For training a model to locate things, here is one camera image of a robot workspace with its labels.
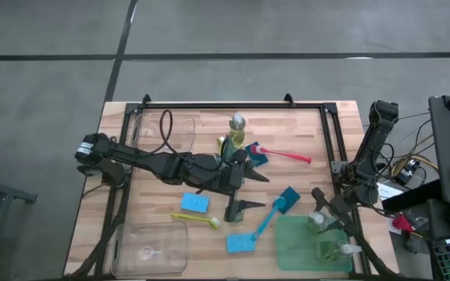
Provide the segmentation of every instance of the red object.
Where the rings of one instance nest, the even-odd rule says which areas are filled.
[[[271,154],[277,154],[277,155],[283,155],[289,158],[293,158],[295,160],[300,160],[300,161],[305,161],[308,162],[309,164],[312,162],[312,158],[311,157],[305,157],[305,156],[301,156],[301,155],[297,155],[297,154],[293,154],[293,153],[282,153],[282,152],[275,152],[275,151],[270,151],[266,148],[262,148],[259,145],[252,145],[251,146],[251,152],[254,154],[265,154],[265,153],[271,153]]]
[[[413,229],[413,227],[411,226],[411,224],[407,221],[407,219],[405,219],[405,216],[403,216],[402,214],[397,215],[395,217],[395,219],[393,221],[391,221],[391,224],[396,229],[401,229],[401,230],[408,231],[408,232],[414,232],[415,231]]]

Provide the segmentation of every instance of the gray floor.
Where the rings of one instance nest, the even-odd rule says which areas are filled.
[[[0,0],[0,55],[114,54],[128,0]],[[140,0],[127,53],[450,52],[450,0]],[[39,193],[15,204],[0,243],[0,280],[60,276],[84,178],[73,153],[97,129],[112,62],[0,62],[0,182]],[[114,101],[356,100],[427,111],[450,94],[450,59],[124,62]],[[400,122],[401,154],[426,116]],[[423,135],[431,131],[428,127]],[[433,150],[425,155],[434,159]],[[429,179],[435,178],[428,169]],[[395,241],[401,272],[428,257]]]

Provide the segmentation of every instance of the green plastic mat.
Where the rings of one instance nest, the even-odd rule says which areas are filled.
[[[312,234],[306,226],[305,216],[282,216],[275,224],[277,264],[283,270],[309,270],[350,272],[352,260],[320,261],[316,259],[316,243],[323,241],[348,241],[341,230]]]

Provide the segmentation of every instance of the wooden table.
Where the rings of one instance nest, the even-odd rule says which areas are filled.
[[[106,103],[98,132],[119,139],[125,103]],[[337,101],[338,114],[344,134],[348,157],[353,159],[363,138],[363,127],[355,101]],[[162,110],[144,110],[145,114],[158,119]],[[175,119],[192,118],[195,120],[195,144],[193,153],[216,153],[216,138],[229,130],[228,120],[236,112],[233,109],[174,109]],[[245,109],[240,113],[246,118],[246,144],[258,141],[266,148],[278,151],[296,152],[313,158],[307,165],[281,156],[269,156],[269,163],[257,168],[257,171],[270,179],[269,183],[246,180],[240,189],[238,198],[258,201],[271,205],[274,198],[286,187],[295,188],[301,199],[289,211],[289,215],[304,215],[315,208],[310,195],[311,189],[320,187],[327,198],[334,196],[327,161],[320,113],[313,109]],[[338,157],[338,146],[334,135],[333,122],[329,118],[331,139]],[[131,121],[128,140],[131,139],[134,121]],[[150,150],[158,143],[139,140],[141,149]],[[95,187],[99,178],[90,178],[85,190]],[[127,223],[172,222],[170,213],[180,212],[180,200],[183,192],[195,192],[196,189],[183,186],[168,186],[157,180],[151,173],[134,170],[131,184],[130,201],[127,210]],[[204,192],[210,197],[207,216],[223,218],[228,197]],[[67,258],[65,273],[71,273],[79,267],[98,242],[102,230],[107,202],[108,188],[100,188],[84,198],[80,205],[76,228]],[[300,278],[344,278],[341,272],[282,271],[277,267],[274,243],[275,219],[270,222],[257,243],[257,251],[244,254],[227,254],[225,237],[229,233],[251,233],[263,221],[270,208],[252,208],[246,211],[244,222],[239,226],[224,223],[214,230],[202,222],[186,221],[188,227],[187,268],[181,274],[166,276],[138,276],[138,278],[182,278],[182,279],[300,279]],[[371,247],[395,272],[398,266],[388,233],[385,218],[372,210],[359,209],[362,227]],[[109,251],[105,259],[104,270],[109,271],[111,260]]]

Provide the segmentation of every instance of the blue sponge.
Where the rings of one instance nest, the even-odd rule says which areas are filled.
[[[208,211],[209,198],[197,194],[184,194],[181,200],[183,210],[206,213]]]
[[[253,233],[230,234],[227,236],[227,252],[229,254],[256,250]]]
[[[251,152],[251,146],[252,145],[259,145],[258,141],[255,141],[254,143],[248,145],[245,147],[245,150],[249,154],[249,158],[255,163],[255,167],[259,167],[269,161],[269,159],[266,157],[266,155],[259,155]]]
[[[280,194],[280,196],[286,199],[286,205],[283,208],[279,208],[279,212],[281,212],[282,214],[285,214],[287,211],[289,211],[289,209],[293,207],[296,201],[300,199],[300,194],[298,194],[298,192],[296,192],[292,187],[286,188],[286,190],[284,190],[282,194]]]

